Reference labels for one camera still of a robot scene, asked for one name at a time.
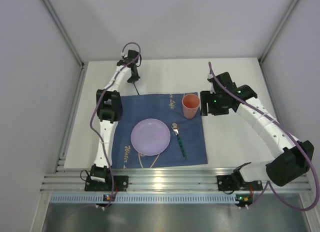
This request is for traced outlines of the orange plastic cup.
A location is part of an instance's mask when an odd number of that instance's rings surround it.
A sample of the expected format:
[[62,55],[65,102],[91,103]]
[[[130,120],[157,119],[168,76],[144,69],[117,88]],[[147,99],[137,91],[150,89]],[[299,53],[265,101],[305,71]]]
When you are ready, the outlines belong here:
[[200,99],[195,94],[186,94],[182,99],[182,109],[185,118],[192,119],[195,117],[200,106]]

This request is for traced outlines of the right aluminium frame post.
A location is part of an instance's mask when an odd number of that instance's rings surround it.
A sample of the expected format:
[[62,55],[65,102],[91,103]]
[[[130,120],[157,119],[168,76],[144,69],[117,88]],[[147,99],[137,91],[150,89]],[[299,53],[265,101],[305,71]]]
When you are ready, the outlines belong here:
[[301,0],[291,0],[290,1],[289,5],[287,6],[287,8],[284,11],[284,14],[281,16],[280,21],[278,22],[275,30],[273,31],[271,38],[269,39],[265,48],[263,49],[261,56],[258,58],[258,63],[260,66],[264,63],[267,56],[269,55],[269,53],[271,52],[271,50],[275,46],[277,40],[279,39],[279,37],[280,37],[281,33],[283,32],[283,30],[285,29],[285,27],[287,26],[291,16],[293,15],[294,11],[296,10],[296,8],[298,7],[300,2],[301,2]]

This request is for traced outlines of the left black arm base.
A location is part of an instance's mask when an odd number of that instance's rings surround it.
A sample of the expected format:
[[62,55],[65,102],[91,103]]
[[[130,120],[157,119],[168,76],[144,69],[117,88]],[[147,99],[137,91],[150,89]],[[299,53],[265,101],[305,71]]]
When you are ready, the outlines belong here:
[[[122,192],[126,191],[129,185],[129,177],[123,175],[116,175],[113,177],[113,190]],[[88,176],[85,182],[85,191],[99,192],[99,191],[109,191],[112,190],[112,179],[108,177],[106,180],[102,178],[93,178]]]

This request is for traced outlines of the metal spoon teal handle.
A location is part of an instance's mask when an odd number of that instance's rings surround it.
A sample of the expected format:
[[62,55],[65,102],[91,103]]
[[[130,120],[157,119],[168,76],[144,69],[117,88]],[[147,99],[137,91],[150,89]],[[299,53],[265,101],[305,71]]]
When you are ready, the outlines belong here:
[[184,159],[186,159],[187,155],[186,155],[186,152],[185,152],[185,149],[184,149],[183,142],[182,142],[182,140],[180,138],[179,125],[177,123],[173,122],[171,124],[171,128],[172,128],[173,132],[175,133],[175,135],[177,137],[177,141],[178,141],[178,144],[179,144],[179,148],[180,148],[180,150],[182,152],[182,156],[183,156]]

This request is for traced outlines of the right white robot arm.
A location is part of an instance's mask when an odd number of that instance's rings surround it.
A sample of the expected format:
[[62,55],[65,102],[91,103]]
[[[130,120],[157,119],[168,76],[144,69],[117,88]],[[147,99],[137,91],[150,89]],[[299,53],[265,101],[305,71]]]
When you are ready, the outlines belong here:
[[228,72],[216,77],[208,74],[207,80],[211,89],[200,93],[201,114],[218,116],[233,110],[264,141],[273,157],[272,161],[246,162],[235,168],[233,176],[239,184],[269,180],[284,186],[310,170],[301,152],[311,159],[314,146],[308,140],[301,142],[293,135],[286,135],[250,86],[236,86]]

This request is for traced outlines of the aluminium frame post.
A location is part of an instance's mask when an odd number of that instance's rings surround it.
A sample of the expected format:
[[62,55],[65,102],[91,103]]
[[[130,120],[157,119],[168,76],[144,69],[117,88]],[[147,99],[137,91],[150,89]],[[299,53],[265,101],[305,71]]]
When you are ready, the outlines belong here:
[[52,3],[50,2],[50,0],[41,0],[41,2],[43,3],[44,7],[46,8],[46,10],[48,11],[50,17],[52,18],[55,26],[57,27],[59,33],[62,36],[62,39],[64,40],[66,46],[68,47],[69,51],[71,52],[71,54],[73,55],[73,57],[75,58],[77,64],[82,68],[84,66],[84,62],[81,59],[79,53],[77,52],[72,40],[70,39],[66,29],[64,28],[58,14],[56,13]]
[[273,31],[271,38],[269,39],[265,48],[263,49],[261,56],[258,58],[258,63],[260,66],[264,63],[267,56],[269,55],[269,53],[271,52],[271,50],[275,46],[277,40],[279,39],[279,37],[280,37],[281,33],[283,32],[283,30],[285,29],[285,27],[287,26],[291,16],[293,15],[294,11],[296,10],[296,8],[298,7],[300,2],[301,2],[301,0],[291,0],[290,1],[289,5],[287,6],[287,8],[284,11],[284,14],[281,16],[280,21],[278,22],[275,30]]

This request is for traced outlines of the blue embroidered cloth placemat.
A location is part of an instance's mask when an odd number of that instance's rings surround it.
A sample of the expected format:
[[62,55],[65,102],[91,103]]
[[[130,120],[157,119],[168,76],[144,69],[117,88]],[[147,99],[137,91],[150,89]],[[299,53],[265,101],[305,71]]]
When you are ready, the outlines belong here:
[[[157,168],[207,164],[204,129],[200,112],[187,119],[183,113],[183,94],[150,94],[122,97],[123,115],[115,130],[112,145],[112,167],[115,169]],[[170,131],[170,143],[159,155],[138,153],[131,143],[135,125],[145,119],[158,119]],[[184,159],[177,137],[171,128],[179,125],[179,135],[187,158]]]

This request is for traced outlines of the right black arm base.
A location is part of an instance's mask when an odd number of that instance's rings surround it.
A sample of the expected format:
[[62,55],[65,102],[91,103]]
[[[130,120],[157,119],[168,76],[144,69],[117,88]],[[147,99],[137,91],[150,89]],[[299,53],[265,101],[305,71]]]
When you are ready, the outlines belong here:
[[262,191],[263,186],[261,181],[253,182],[238,182],[231,175],[218,175],[217,186],[219,191]]

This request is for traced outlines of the left aluminium frame post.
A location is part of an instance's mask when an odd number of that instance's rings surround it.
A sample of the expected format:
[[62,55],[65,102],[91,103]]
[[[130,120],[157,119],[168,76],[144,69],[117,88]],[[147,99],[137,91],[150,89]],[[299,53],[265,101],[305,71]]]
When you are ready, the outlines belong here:
[[52,18],[55,26],[57,27],[59,33],[62,36],[62,39],[64,40],[66,46],[68,47],[69,51],[71,52],[71,54],[73,55],[73,57],[75,58],[77,64],[82,68],[84,66],[84,62],[81,59],[79,53],[77,52],[72,40],[70,39],[66,29],[64,28],[58,14],[56,13],[52,3],[50,2],[50,0],[41,0],[41,2],[43,3],[44,7],[46,8],[46,10],[48,11],[50,17]]

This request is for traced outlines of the aluminium mounting rail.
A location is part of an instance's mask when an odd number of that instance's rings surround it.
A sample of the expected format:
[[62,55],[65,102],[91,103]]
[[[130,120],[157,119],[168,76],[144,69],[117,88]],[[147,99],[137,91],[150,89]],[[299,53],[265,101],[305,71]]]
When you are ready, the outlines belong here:
[[[128,192],[218,192],[218,175],[228,168],[141,168],[115,169],[115,175],[128,176]],[[85,182],[79,170],[58,171],[44,176],[41,192],[81,192]]]

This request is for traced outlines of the purple plastic plate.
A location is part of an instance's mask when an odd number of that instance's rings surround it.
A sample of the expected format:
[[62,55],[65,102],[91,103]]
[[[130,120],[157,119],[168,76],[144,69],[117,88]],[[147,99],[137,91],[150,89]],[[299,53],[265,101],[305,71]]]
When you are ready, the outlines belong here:
[[133,128],[130,141],[133,148],[145,156],[159,155],[171,140],[168,126],[158,119],[145,119]]

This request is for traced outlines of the blue plastic fork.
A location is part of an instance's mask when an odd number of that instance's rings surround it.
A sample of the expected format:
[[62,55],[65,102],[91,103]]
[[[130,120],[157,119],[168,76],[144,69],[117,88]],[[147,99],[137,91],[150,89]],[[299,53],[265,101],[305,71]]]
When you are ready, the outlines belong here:
[[139,93],[139,91],[138,91],[135,83],[133,83],[133,86],[134,86],[134,88],[135,88],[135,90],[136,90],[137,95],[140,95],[140,93]]

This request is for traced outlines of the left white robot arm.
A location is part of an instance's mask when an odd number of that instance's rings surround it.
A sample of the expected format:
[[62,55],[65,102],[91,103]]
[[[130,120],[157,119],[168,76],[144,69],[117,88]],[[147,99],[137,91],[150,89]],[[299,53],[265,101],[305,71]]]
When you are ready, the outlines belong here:
[[114,75],[108,84],[96,92],[96,108],[94,112],[99,120],[97,155],[91,167],[91,179],[99,182],[109,180],[112,166],[112,146],[116,127],[123,114],[120,88],[125,83],[134,83],[140,79],[138,74],[138,51],[128,50],[116,64]]

